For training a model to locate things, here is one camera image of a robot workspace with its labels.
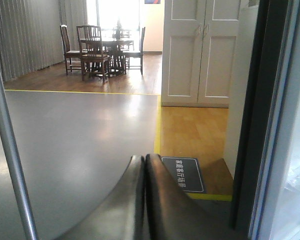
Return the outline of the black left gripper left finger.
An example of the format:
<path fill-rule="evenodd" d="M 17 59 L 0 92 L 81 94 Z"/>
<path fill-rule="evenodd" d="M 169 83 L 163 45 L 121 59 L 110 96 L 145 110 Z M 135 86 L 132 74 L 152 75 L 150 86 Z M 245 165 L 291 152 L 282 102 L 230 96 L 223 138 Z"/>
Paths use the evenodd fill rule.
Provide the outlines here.
<path fill-rule="evenodd" d="M 145 210 L 145 158 L 133 155 L 102 203 L 59 240 L 141 240 Z"/>

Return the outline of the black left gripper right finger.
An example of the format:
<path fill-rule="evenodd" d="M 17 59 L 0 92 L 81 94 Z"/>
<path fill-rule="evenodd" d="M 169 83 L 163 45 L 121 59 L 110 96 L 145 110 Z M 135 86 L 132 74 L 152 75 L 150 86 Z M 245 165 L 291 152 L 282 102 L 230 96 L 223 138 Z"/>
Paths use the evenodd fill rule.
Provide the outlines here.
<path fill-rule="evenodd" d="M 152 240 L 245 240 L 196 204 L 177 185 L 160 155 L 145 157 L 145 199 Z"/>

